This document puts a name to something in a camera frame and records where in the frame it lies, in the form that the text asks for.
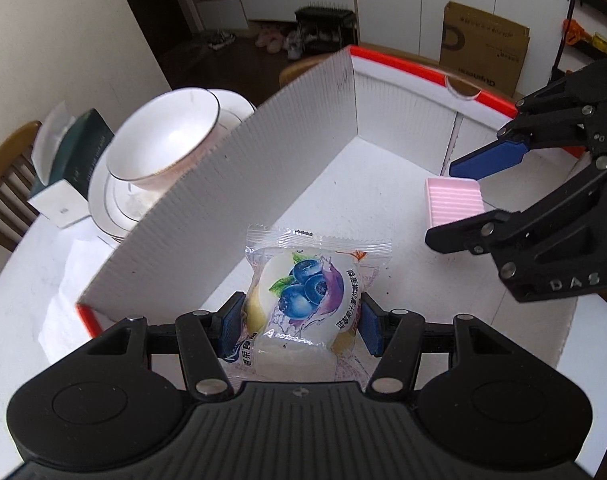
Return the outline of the green white tissue box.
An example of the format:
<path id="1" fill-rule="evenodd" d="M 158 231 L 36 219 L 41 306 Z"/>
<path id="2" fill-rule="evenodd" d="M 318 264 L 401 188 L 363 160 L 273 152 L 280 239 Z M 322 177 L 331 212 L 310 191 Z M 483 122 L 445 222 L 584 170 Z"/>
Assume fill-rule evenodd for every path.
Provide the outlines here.
<path id="1" fill-rule="evenodd" d="M 29 205 L 57 228 L 90 215 L 90 178 L 113 138 L 102 115 L 92 108 L 76 117 L 58 103 L 38 127 L 31 162 L 36 177 Z"/>

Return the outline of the red white cardboard box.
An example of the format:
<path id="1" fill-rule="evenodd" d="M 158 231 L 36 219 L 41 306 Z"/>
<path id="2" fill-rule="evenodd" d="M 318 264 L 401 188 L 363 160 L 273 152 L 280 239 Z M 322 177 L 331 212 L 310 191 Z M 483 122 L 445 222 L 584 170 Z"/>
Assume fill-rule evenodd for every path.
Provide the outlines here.
<path id="1" fill-rule="evenodd" d="M 252 224 L 380 240 L 371 289 L 385 308 L 436 322 L 468 312 L 545 362 L 571 345 L 575 300 L 519 304 L 492 259 L 424 242 L 426 180 L 493 140 L 514 105 L 458 96 L 441 74 L 364 49 L 312 68 L 261 105 L 177 181 L 102 266 L 81 304 L 119 320 L 171 322 L 247 287 Z"/>

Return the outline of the brown cardboard box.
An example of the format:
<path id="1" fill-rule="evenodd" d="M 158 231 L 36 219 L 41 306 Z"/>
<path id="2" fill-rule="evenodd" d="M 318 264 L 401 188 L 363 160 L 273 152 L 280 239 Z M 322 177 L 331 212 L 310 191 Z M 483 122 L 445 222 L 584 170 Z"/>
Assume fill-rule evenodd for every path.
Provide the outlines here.
<path id="1" fill-rule="evenodd" d="M 529 28 L 450 1 L 443 13 L 439 62 L 512 96 L 529 46 Z"/>

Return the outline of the blueberry snack packet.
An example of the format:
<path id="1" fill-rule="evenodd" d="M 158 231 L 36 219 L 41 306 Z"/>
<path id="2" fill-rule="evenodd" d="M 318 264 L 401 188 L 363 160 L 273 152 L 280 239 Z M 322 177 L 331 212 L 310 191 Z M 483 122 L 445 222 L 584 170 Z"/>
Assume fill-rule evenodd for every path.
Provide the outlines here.
<path id="1" fill-rule="evenodd" d="M 250 226 L 253 270 L 241 332 L 222 364 L 243 382 L 357 382 L 375 360 L 358 333 L 361 296 L 387 266 L 390 240 Z"/>

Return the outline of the pink ribbed eraser block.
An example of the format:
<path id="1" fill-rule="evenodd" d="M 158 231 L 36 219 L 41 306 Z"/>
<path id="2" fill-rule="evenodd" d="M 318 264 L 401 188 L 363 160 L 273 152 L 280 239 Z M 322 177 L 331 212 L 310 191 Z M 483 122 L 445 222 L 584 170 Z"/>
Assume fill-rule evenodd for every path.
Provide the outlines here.
<path id="1" fill-rule="evenodd" d="M 480 185 L 473 179 L 430 177 L 426 196 L 429 229 L 485 212 Z"/>

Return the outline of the black shoe rack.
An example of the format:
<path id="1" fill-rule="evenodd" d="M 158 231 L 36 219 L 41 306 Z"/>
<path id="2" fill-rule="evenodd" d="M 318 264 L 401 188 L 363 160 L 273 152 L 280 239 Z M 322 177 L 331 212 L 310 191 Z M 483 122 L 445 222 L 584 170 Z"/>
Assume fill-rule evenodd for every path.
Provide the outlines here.
<path id="1" fill-rule="evenodd" d="M 333 54 L 357 46 L 357 14 L 349 9 L 304 6 L 294 12 L 302 40 L 302 54 Z"/>

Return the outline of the white bowl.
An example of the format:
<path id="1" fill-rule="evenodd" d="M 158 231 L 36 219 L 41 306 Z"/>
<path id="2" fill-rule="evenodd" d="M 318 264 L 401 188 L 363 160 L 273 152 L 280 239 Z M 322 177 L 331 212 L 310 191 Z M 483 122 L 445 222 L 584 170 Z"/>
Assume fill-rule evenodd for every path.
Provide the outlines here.
<path id="1" fill-rule="evenodd" d="M 204 153 L 220 114 L 218 98 L 206 89 L 157 96 L 117 131 L 108 148 L 110 174 L 146 191 L 166 191 Z"/>

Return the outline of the white plate stack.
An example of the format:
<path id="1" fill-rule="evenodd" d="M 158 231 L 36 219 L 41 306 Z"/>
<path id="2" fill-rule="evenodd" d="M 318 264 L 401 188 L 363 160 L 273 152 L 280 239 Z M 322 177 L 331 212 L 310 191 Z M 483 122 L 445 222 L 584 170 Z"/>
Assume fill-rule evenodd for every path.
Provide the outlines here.
<path id="1" fill-rule="evenodd" d="M 224 89 L 206 90 L 211 91 L 218 98 L 221 114 L 218 118 L 218 125 L 206 140 L 204 153 L 197 157 L 196 164 L 189 170 L 209 154 L 218 141 L 223 140 L 256 111 L 256 107 L 250 101 L 236 92 Z M 90 179 L 88 208 L 90 208 L 90 216 L 98 229 L 115 240 L 124 240 L 170 188 L 162 192 L 151 192 L 138 188 L 132 183 L 116 179 L 110 174 L 107 167 L 108 148 L 98 160 L 92 179 Z"/>

